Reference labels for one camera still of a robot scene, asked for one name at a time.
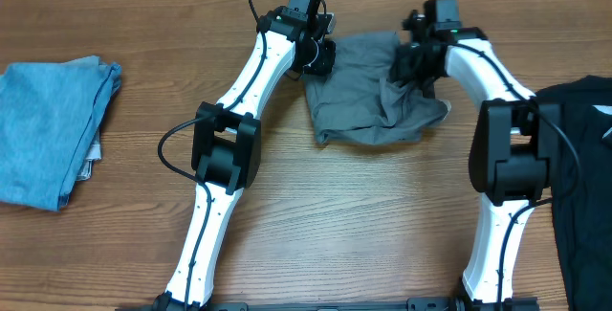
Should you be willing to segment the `grey shorts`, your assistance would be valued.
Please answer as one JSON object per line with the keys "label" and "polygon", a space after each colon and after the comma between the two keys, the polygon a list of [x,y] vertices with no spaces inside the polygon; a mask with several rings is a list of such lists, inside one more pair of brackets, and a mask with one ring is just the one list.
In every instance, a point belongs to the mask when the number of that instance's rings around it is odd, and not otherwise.
{"label": "grey shorts", "polygon": [[400,46],[395,32],[347,36],[337,41],[329,75],[302,77],[317,143],[414,143],[446,118],[449,101],[390,76]]}

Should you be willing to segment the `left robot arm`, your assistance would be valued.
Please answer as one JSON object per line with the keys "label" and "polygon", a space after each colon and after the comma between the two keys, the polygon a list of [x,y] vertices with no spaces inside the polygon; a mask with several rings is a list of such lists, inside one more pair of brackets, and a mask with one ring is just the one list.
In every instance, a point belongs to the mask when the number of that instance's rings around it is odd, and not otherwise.
{"label": "left robot arm", "polygon": [[207,308],[231,213],[259,169],[261,115],[273,90],[289,71],[325,76],[332,70],[336,46],[328,36],[336,18],[324,0],[289,0],[254,19],[254,47],[228,92],[202,102],[193,119],[164,134],[193,129],[186,178],[195,184],[195,203],[178,265],[154,310]]}

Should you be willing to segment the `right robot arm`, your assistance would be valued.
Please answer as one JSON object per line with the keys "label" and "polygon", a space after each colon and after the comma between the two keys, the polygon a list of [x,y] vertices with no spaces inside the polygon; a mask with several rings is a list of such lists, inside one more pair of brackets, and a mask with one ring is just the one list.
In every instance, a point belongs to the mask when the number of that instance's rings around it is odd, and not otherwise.
{"label": "right robot arm", "polygon": [[427,0],[403,22],[410,33],[391,70],[426,93],[438,78],[459,82],[479,112],[470,147],[470,182],[479,215],[461,296],[451,310],[537,310],[535,298],[514,296],[513,272],[522,234],[544,204],[557,167],[557,105],[536,103],[496,57],[487,36],[463,25],[457,0]]}

